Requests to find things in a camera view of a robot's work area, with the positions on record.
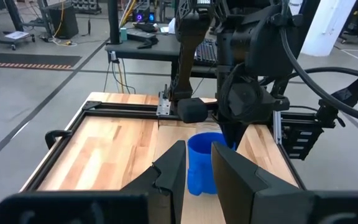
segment blue plastic cup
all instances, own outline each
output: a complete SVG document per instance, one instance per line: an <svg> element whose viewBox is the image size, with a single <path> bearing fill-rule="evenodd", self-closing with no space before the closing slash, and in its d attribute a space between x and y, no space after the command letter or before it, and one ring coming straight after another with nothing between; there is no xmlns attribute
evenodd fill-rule
<svg viewBox="0 0 358 224"><path fill-rule="evenodd" d="M196 134L187 141L189 150L187 187L192 195L198 196L202 192L216 194L211 160L212 142L214 141L227 145L221 133Z"/></svg>

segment hazard stripe tape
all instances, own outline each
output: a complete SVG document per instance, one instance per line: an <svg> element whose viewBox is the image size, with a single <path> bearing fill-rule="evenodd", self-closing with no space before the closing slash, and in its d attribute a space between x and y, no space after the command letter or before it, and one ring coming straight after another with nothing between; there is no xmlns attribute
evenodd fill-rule
<svg viewBox="0 0 358 224"><path fill-rule="evenodd" d="M31 63L1 63L0 67L9 68L39 68L39 69L71 69L71 65L46 65Z"/></svg>

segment keyboard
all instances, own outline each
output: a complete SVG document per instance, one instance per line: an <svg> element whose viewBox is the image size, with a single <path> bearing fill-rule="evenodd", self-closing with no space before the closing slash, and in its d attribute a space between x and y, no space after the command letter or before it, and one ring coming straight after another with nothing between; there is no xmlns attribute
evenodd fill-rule
<svg viewBox="0 0 358 224"><path fill-rule="evenodd" d="M215 40L204 39L196 49L194 54L194 65L216 66L216 46Z"/></svg>

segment wooden tabletop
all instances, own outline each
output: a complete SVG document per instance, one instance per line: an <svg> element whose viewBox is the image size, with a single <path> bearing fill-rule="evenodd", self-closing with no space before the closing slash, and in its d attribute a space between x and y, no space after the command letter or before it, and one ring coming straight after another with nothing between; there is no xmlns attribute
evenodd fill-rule
<svg viewBox="0 0 358 224"><path fill-rule="evenodd" d="M88 100L158 103L157 96L118 93L92 93ZM187 141L192 135L205 131L220 130L217 124L207 122L160 121L158 126L158 121L154 120L86 117L38 190L119 190L143 173L177 140ZM41 164L53 150L49 150ZM266 126L249 126L237 152L297 186ZM218 197L190 195L186 185L182 223L224 223Z"/></svg>

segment black rubber pad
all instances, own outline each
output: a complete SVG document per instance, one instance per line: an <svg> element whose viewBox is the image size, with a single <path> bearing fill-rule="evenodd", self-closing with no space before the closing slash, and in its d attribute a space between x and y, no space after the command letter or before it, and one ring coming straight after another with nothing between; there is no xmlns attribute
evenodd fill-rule
<svg viewBox="0 0 358 224"><path fill-rule="evenodd" d="M80 56L0 53L0 67L31 69L71 69L80 59Z"/></svg>

